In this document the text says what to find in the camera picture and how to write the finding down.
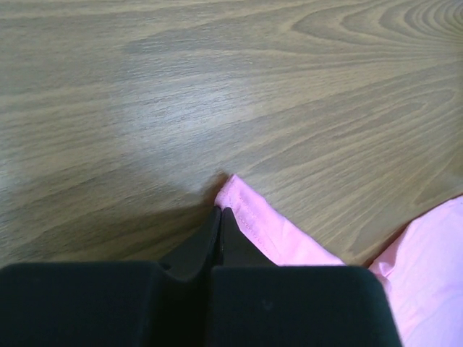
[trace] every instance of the pink fabric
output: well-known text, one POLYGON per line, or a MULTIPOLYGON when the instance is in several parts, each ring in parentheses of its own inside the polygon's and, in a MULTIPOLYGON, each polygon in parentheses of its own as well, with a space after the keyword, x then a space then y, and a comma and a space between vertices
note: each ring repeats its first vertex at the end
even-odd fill
MULTIPOLYGON (((238 176, 216 198, 277 265, 342 265, 238 176)), ((463 346, 463 197, 413 221, 371 265, 384 284, 406 347, 463 346)))
POLYGON ((277 265, 342 265, 317 242, 277 213, 258 193, 233 175, 216 205, 230 207, 241 232, 277 265))

